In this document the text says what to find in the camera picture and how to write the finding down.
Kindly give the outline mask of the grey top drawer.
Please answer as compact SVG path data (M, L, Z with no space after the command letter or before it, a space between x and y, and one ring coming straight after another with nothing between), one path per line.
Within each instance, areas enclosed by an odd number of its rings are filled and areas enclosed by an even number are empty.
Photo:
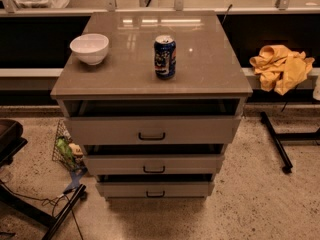
M91 101L65 121L82 145L230 143L240 123L231 99Z

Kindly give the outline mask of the grey drawer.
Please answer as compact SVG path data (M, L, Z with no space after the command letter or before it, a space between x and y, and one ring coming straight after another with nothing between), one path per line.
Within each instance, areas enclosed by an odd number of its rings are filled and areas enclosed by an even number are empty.
M101 176L96 184L105 198L207 197L212 174L151 174Z
M93 175L209 174L224 160L220 144L108 145L85 156Z
M230 143L240 123L231 99L91 101L65 121L82 145Z

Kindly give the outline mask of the grey drawer cabinet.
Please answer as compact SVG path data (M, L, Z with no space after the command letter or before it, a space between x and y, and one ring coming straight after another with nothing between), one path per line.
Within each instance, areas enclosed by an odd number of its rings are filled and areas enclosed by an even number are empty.
M106 35L109 53L95 66L69 58L51 92L65 121L91 101L164 99L236 100L241 121L252 89L214 12L95 13L85 30ZM175 74L169 79L155 73L154 42L160 35L176 43ZM111 144L78 145L85 159Z

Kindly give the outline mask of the grey middle drawer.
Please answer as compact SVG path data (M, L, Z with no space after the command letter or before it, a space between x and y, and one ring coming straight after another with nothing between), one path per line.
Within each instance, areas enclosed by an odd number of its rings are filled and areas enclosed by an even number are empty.
M224 160L220 144L108 145L85 156L93 175L209 174Z

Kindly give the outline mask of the grey bottom drawer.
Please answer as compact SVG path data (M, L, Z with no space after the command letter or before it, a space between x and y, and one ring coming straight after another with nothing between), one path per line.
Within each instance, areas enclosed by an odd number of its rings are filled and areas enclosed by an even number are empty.
M151 174L101 176L96 184L105 198L207 197L212 174Z

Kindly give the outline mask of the blue soda can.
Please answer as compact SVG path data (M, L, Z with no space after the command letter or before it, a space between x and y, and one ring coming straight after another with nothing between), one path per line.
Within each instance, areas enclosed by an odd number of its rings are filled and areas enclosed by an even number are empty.
M170 35L157 36L154 42L154 68L160 79L169 79L175 74L176 43Z

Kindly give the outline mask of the white ceramic bowl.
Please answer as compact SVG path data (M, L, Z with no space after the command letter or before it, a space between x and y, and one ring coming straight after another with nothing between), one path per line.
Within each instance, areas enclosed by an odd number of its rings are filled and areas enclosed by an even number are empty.
M81 62L97 65L108 54L109 39L102 34L84 34L71 41L70 49Z

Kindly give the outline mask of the green item in basket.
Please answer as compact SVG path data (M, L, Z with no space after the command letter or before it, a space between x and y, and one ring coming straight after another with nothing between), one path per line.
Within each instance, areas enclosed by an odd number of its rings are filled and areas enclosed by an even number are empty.
M58 151L63 156L63 158L68 162L73 162L74 157L72 153L72 149L70 148L68 142L64 137L59 137L56 141L56 147Z

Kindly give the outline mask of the blue tape piece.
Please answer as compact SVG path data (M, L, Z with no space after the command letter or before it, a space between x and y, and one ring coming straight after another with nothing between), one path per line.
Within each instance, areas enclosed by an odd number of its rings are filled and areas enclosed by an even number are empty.
M70 172L71 183L63 191L64 194L70 193L72 190L80 186L80 179L87 173L86 168Z

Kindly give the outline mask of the yellow crumpled cloth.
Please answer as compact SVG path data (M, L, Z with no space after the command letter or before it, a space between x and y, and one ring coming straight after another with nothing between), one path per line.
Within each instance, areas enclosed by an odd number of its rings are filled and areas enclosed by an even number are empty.
M304 51L292 51L284 45L266 45L257 56L250 58L249 63L260 76L262 90L285 95L307 79L314 61Z

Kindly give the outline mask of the black chair base left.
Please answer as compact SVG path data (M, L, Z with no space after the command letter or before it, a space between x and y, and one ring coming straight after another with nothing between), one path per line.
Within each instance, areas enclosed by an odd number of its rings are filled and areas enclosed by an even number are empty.
M13 162L14 155L28 143L22 137L22 134L23 126L19 122L11 119L0 120L0 168L10 165ZM47 232L42 240L51 240L68 214L73 212L73 207L84 195L85 190L86 186L80 184L67 204L56 216L49 215L21 200L18 194L14 194L5 186L4 182L1 182L0 185L0 201L47 227Z

